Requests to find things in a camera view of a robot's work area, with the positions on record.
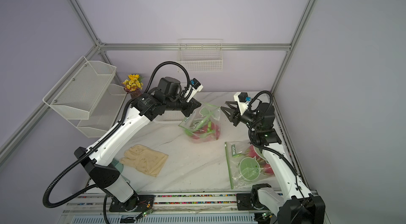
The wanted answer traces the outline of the clear zip-top bag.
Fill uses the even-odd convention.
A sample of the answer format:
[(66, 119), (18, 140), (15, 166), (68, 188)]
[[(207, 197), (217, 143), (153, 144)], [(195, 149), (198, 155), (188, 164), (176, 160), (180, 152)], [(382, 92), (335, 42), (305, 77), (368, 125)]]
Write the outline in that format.
[(195, 144), (198, 142), (192, 139), (193, 133), (209, 122), (217, 123), (221, 126), (221, 108), (209, 103), (202, 103), (189, 117), (186, 117), (178, 126), (182, 129), (189, 141)]
[(225, 156), (232, 189), (246, 188), (275, 177), (262, 174), (258, 162), (247, 157), (245, 151), (250, 145), (250, 141), (225, 142)]

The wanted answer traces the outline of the pink dragon fruit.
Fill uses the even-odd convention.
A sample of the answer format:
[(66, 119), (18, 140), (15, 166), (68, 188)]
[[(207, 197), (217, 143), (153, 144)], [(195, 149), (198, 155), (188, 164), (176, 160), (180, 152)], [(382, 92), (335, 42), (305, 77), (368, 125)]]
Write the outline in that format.
[(219, 124), (209, 122), (193, 133), (192, 139), (198, 142), (215, 141), (220, 138), (221, 127)]

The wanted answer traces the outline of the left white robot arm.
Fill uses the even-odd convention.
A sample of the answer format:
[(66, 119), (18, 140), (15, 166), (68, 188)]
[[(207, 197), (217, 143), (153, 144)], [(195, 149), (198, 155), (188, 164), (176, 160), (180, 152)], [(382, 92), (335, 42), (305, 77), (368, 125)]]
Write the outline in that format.
[[(94, 144), (87, 148), (79, 147), (75, 151), (76, 161), (65, 168), (47, 187), (42, 199), (46, 208), (62, 206), (92, 188), (102, 189), (107, 195), (118, 200), (126, 211), (133, 211), (139, 205), (138, 194), (112, 164), (115, 155), (140, 129), (157, 116), (163, 115), (166, 111), (180, 111), (188, 117), (201, 106), (194, 96), (203, 89), (203, 85), (196, 78), (191, 79), (188, 71), (181, 64), (166, 61), (159, 64), (153, 73), (156, 74), (159, 69), (167, 65), (175, 65), (184, 72), (187, 80), (186, 87), (182, 88), (180, 81), (174, 78), (164, 77), (154, 89), (147, 85), (143, 94), (130, 99), (125, 104), (120, 120)], [(68, 172), (78, 165), (82, 165), (94, 184), (61, 201), (51, 203), (52, 190)]]

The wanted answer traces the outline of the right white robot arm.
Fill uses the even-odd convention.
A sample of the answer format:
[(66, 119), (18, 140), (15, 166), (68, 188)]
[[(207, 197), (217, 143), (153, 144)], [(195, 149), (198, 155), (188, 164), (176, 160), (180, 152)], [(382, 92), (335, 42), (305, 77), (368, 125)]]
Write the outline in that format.
[(303, 183), (274, 128), (276, 116), (272, 94), (263, 90), (251, 98), (246, 92), (237, 92), (234, 100), (226, 102), (221, 110), (234, 126), (240, 123), (247, 126), (251, 145), (268, 161), (281, 189), (281, 193), (277, 193), (269, 184), (253, 185), (250, 199), (242, 200), (240, 205), (271, 212), (259, 219), (259, 223), (265, 224), (271, 218), (277, 224), (324, 223), (326, 206), (323, 199)]

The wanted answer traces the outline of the white plastic basket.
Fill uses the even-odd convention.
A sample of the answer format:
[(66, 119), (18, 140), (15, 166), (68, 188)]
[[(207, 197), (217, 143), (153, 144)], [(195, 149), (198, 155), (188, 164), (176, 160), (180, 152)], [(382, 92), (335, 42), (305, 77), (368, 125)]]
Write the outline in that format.
[(157, 115), (153, 123), (157, 124), (179, 124), (185, 119), (185, 115), (181, 110), (169, 109), (169, 105), (175, 100), (176, 104), (183, 104), (181, 101), (181, 91), (178, 90), (176, 94), (165, 94), (160, 90), (155, 90), (152, 96), (160, 103), (166, 105), (166, 110), (163, 114)]

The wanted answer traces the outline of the yellow flowers in vase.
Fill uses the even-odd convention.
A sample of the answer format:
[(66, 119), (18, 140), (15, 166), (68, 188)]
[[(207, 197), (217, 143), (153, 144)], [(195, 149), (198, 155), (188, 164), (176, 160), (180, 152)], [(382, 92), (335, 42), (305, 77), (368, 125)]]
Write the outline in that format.
[(142, 94), (143, 89), (143, 77), (139, 74), (128, 75), (128, 78), (122, 82), (125, 92), (127, 92), (131, 98), (137, 98)]

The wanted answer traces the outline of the beige work glove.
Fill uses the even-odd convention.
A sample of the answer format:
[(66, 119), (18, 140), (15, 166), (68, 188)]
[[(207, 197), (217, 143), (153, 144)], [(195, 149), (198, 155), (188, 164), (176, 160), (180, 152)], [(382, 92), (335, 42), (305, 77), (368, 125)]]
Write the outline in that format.
[(168, 160), (168, 155), (143, 145), (135, 145), (124, 152), (120, 163), (137, 171), (157, 177)]

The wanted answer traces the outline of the green hand brush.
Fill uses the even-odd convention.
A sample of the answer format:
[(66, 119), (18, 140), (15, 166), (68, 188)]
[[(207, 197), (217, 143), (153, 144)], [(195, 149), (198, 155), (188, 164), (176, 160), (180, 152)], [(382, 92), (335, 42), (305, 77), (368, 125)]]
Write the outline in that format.
[(121, 176), (123, 177), (123, 179), (124, 179), (127, 183), (130, 183), (130, 182), (131, 182), (128, 178), (126, 178), (126, 177), (123, 175), (124, 165), (123, 165), (118, 159), (113, 158), (113, 160), (112, 160), (112, 165), (120, 172)]

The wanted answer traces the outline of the white mesh two-tier shelf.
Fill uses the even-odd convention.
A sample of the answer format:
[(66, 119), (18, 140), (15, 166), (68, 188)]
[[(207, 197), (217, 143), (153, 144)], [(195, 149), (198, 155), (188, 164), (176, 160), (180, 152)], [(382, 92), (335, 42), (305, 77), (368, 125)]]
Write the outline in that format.
[(100, 138), (117, 121), (126, 99), (115, 76), (115, 66), (81, 57), (43, 102), (86, 137)]

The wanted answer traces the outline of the aluminium frame struts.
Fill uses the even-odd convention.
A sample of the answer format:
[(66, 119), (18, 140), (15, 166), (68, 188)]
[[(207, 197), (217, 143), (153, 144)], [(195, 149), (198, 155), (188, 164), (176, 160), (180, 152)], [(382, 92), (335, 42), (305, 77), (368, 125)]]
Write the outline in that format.
[[(271, 88), (271, 92), (275, 93), (281, 82), (281, 79), (288, 67), (288, 64), (295, 52), (296, 46), (303, 34), (307, 22), (313, 12), (317, 0), (309, 0), (306, 4), (305, 10), (301, 16), (299, 24), (295, 30), (291, 43), (277, 44), (277, 43), (247, 43), (247, 44), (214, 44), (214, 43), (102, 43), (97, 40), (96, 32), (91, 27), (91, 24), (80, 6), (78, 0), (67, 0), (71, 6), (75, 16), (78, 18), (81, 25), (84, 27), (86, 33), (90, 36), (93, 46), (86, 53), (85, 58), (90, 59), (94, 55), (101, 53), (101, 57), (110, 63), (105, 51), (207, 51), (209, 48), (221, 48), (223, 51), (285, 51), (286, 55), (282, 65), (278, 71), (275, 82)], [(44, 103), (39, 105), (33, 113), (23, 122), (23, 124), (12, 134), (6, 143), (1, 146), (1, 169), (8, 164), (12, 156), (15, 154), (19, 146), (24, 142), (27, 135), (37, 125), (39, 120), (45, 115), (48, 106)]]

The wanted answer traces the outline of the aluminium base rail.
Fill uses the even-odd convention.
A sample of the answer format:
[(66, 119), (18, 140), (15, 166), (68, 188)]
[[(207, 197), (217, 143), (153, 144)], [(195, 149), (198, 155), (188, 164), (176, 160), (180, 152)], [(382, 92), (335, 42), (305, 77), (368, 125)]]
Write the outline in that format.
[(247, 191), (141, 194), (132, 212), (102, 194), (85, 194), (66, 205), (60, 224), (277, 224), (266, 207), (253, 207)]

